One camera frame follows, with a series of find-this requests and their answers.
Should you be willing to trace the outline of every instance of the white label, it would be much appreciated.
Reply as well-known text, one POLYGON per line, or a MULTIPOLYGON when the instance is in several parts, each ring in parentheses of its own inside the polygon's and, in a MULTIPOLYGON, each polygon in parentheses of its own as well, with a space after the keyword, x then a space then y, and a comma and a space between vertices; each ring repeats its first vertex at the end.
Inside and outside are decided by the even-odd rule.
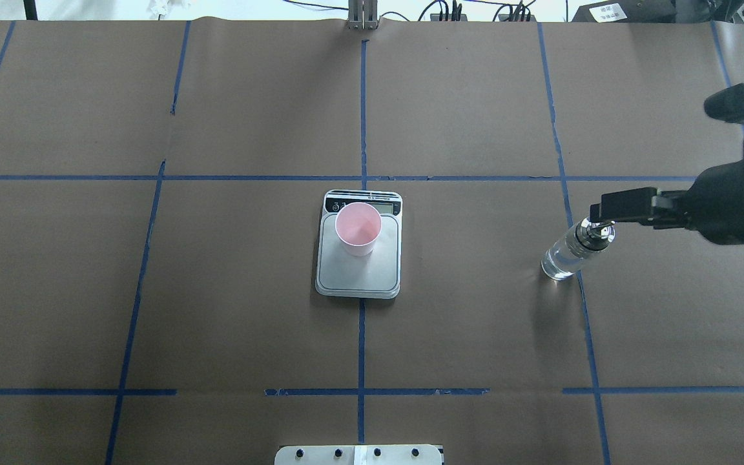
POLYGON ((591 8, 590 14, 593 15, 596 23, 610 23, 611 21, 628 19, 628 15, 625 14, 622 6, 619 6, 618 3, 591 8))

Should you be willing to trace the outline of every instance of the pink cup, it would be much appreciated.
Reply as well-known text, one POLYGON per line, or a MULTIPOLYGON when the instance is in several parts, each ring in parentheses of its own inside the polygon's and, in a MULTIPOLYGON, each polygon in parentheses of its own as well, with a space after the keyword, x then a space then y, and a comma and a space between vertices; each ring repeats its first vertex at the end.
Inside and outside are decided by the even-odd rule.
POLYGON ((349 255, 369 254, 380 235, 380 227, 380 213, 368 203, 349 203, 335 218, 335 232, 349 255))

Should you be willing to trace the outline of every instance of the kitchen scale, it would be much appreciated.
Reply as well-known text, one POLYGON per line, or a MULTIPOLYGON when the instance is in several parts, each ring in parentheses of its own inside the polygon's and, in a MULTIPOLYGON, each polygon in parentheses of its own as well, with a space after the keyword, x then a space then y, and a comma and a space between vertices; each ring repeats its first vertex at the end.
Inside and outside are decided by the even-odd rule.
POLYGON ((404 200, 395 192, 342 191, 323 196, 315 289, 323 295, 393 298, 401 290, 401 214, 404 200), (381 230, 366 256, 351 256, 335 232, 340 209, 366 202, 380 212, 381 230))

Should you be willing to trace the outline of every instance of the white metal plate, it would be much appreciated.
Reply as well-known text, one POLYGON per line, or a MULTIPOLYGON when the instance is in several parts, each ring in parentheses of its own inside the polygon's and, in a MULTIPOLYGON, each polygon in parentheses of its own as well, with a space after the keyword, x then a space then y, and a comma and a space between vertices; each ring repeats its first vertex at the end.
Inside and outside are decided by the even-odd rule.
POLYGON ((335 232, 337 214, 321 219, 316 288, 323 295, 393 298, 401 282, 400 227, 395 216, 381 215, 381 232, 367 256, 351 256, 335 232))
POLYGON ((362 446, 286 446, 274 456, 274 465, 443 465, 444 456, 431 444, 362 446))

